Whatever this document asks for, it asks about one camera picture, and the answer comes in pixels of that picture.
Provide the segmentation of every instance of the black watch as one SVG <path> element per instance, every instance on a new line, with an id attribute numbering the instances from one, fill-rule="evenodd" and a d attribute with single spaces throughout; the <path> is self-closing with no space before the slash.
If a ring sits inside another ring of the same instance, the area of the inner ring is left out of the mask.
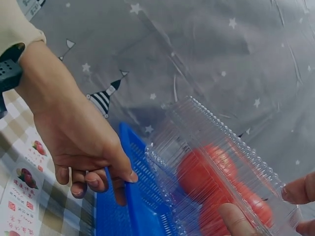
<path id="1" fill-rule="evenodd" d="M 20 83 L 23 71 L 18 64 L 18 59 L 24 48 L 24 44 L 17 44 L 0 56 L 0 119 L 7 114 L 3 92 L 14 89 Z"/>

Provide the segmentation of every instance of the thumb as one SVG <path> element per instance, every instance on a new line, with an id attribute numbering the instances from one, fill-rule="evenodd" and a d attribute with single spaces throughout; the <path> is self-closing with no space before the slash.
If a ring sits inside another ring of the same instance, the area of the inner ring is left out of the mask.
<path id="1" fill-rule="evenodd" d="M 133 171 L 130 159 L 125 154 L 120 141 L 116 142 L 116 145 L 111 146 L 111 151 L 104 149 L 104 156 L 106 156 L 106 159 L 113 167 L 115 176 L 131 183 L 138 181 L 138 175 Z"/>
<path id="2" fill-rule="evenodd" d="M 231 236 L 262 236 L 256 232 L 241 210 L 231 203 L 219 207 L 219 214 L 231 232 Z"/>

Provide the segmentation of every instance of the gray tablecloth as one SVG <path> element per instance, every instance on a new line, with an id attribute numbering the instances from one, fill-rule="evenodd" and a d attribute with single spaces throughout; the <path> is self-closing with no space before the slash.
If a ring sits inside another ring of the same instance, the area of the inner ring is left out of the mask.
<path id="1" fill-rule="evenodd" d="M 314 9 L 313 0 L 48 0 L 32 22 L 114 128 L 126 121 L 147 137 L 161 104 L 193 95 L 290 181 L 314 168 Z"/>

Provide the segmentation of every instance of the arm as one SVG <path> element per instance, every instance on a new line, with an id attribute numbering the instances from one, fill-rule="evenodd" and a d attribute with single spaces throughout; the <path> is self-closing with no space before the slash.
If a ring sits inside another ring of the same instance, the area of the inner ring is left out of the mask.
<path id="1" fill-rule="evenodd" d="M 16 91 L 34 114 L 65 100 L 85 99 L 68 69 L 43 42 L 34 42 L 25 49 L 20 66 L 23 76 Z"/>
<path id="2" fill-rule="evenodd" d="M 16 0 L 0 0 L 0 56 L 13 45 L 22 45 L 19 64 L 23 69 L 16 88 L 33 113 L 63 100 L 84 97 L 63 63 L 45 45 L 43 32 L 23 15 Z"/>

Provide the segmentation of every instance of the wrist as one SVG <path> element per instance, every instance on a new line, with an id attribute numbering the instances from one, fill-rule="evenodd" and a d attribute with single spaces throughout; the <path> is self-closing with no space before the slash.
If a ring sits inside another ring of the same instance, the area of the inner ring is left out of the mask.
<path id="1" fill-rule="evenodd" d="M 30 44 L 19 63 L 23 76 L 16 91 L 34 114 L 84 97 L 68 69 L 44 42 Z"/>

